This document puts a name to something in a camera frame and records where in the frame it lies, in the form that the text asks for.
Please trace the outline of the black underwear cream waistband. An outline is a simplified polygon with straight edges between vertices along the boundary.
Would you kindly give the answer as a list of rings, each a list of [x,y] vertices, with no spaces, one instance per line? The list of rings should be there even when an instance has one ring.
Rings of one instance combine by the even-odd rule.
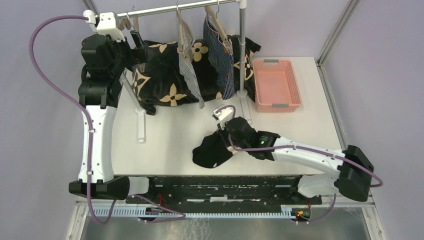
[[[192,150],[192,162],[202,168],[213,169],[228,161],[235,153],[222,135],[214,132],[205,136],[201,144]]]

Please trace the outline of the beige clip hanger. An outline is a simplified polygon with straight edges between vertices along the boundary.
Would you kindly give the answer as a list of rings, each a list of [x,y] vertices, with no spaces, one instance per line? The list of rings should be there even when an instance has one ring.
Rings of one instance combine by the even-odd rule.
[[[125,17],[119,21],[118,28],[123,31],[124,29],[130,31],[140,32],[139,20],[138,17],[130,18],[129,14],[126,13]]]

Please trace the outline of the beige hanger with striped underwear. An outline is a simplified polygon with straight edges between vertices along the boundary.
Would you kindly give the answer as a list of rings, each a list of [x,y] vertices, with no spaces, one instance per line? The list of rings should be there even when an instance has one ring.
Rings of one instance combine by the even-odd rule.
[[[179,36],[179,47],[178,53],[181,54],[188,62],[188,59],[191,58],[192,46],[194,44],[194,37],[191,32],[191,29],[187,23],[183,20],[182,12],[179,8],[179,3],[176,2],[176,17],[177,17],[177,28]]]

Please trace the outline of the grey white striped underwear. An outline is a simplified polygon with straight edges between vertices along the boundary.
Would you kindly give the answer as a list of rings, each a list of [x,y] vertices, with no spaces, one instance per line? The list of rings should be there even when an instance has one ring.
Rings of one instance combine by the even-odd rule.
[[[177,51],[179,50],[179,41],[180,41],[180,38],[178,39]],[[193,60],[194,60],[194,56],[192,51],[191,51],[191,56],[188,59],[188,62],[186,62],[186,59],[181,54],[178,53],[179,73],[184,77],[184,81],[186,82],[188,90],[198,100],[199,108],[203,109],[205,107],[205,101],[201,95],[197,75],[196,75],[194,66],[192,64]]]

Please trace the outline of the beige hanger with navy underwear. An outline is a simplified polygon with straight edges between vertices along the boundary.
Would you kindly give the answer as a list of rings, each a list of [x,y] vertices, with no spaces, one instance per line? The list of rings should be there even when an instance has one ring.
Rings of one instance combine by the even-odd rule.
[[[226,54],[233,54],[232,42],[228,39],[228,35],[218,19],[218,13],[208,5],[204,7],[205,19],[203,22],[203,41],[205,46],[209,48],[210,53],[212,49],[222,50]]]

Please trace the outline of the navy striped underwear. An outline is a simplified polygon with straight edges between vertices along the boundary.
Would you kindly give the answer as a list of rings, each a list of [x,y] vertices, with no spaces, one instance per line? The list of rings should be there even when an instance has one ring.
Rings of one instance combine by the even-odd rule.
[[[231,43],[226,45],[223,42],[208,15],[203,23],[203,40],[208,47],[209,63],[217,72],[216,84],[223,88],[222,98],[224,100],[231,99],[236,94],[233,47]]]

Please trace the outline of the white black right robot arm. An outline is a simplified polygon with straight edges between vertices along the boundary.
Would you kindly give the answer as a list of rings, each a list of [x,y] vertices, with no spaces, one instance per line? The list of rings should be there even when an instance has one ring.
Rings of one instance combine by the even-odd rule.
[[[318,170],[315,175],[297,176],[289,189],[289,198],[301,204],[319,195],[341,194],[366,202],[376,178],[374,166],[355,145],[346,149],[321,148],[290,140],[277,133],[257,131],[247,120],[235,117],[219,120],[224,139],[237,152],[246,152],[258,160],[285,162]]]

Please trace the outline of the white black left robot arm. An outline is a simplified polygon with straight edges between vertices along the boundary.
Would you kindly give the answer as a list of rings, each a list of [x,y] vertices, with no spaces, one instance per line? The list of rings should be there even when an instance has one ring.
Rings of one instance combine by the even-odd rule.
[[[85,38],[81,55],[85,64],[78,88],[79,104],[89,113],[83,118],[83,158],[77,180],[68,184],[71,194],[92,199],[124,200],[129,196],[128,176],[116,176],[112,167],[113,124],[122,91],[124,72],[149,59],[148,45],[132,30],[136,45],[127,40],[116,41],[110,36],[94,34]]]

